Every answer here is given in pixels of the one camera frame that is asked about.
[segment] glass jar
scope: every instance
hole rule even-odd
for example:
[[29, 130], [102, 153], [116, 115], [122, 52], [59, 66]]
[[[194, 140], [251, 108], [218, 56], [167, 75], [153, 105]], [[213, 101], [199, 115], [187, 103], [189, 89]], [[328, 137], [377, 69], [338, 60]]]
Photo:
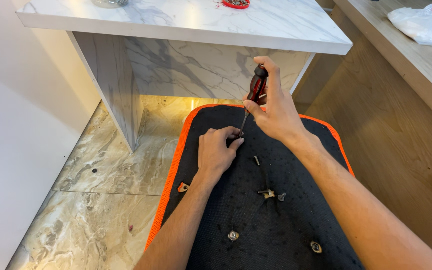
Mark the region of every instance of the glass jar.
[[125, 6], [128, 0], [91, 0], [98, 7], [113, 9]]

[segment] plastic bag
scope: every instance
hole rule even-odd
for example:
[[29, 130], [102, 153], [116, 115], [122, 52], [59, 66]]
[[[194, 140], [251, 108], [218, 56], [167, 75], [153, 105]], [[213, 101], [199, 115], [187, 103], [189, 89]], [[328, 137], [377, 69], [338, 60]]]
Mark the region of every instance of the plastic bag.
[[395, 9], [388, 13], [388, 19], [418, 44], [432, 45], [432, 4], [424, 9]]

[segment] marble tabletop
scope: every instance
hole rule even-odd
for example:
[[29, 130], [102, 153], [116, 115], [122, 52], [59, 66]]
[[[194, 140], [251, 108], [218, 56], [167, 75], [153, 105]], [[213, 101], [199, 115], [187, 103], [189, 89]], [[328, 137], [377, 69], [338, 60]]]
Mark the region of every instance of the marble tabletop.
[[351, 40], [315, 0], [129, 0], [117, 9], [91, 0], [32, 0], [16, 11], [26, 27], [302, 52], [346, 54]]

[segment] red and black screwdriver handle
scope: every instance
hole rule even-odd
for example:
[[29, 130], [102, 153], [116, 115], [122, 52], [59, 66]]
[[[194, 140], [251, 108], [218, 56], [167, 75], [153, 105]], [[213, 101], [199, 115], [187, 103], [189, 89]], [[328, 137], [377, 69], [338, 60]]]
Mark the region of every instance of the red and black screwdriver handle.
[[[266, 79], [269, 74], [264, 65], [258, 64], [254, 69], [254, 76], [252, 77], [251, 83], [249, 84], [248, 99], [258, 103], [259, 96], [266, 86]], [[244, 108], [244, 112], [250, 113], [247, 108]]]

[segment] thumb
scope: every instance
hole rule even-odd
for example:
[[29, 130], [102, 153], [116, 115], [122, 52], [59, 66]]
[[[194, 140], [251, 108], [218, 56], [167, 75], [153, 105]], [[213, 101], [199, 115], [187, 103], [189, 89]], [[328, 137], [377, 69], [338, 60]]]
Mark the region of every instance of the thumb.
[[255, 101], [252, 100], [245, 100], [243, 101], [244, 107], [248, 109], [248, 111], [253, 114], [256, 121], [258, 121], [258, 118], [266, 117], [266, 113], [259, 107], [258, 104], [256, 104]]
[[240, 147], [240, 145], [242, 145], [244, 142], [244, 138], [239, 138], [234, 140], [228, 147], [228, 149], [232, 149], [236, 152], [236, 150], [238, 150], [238, 148]]

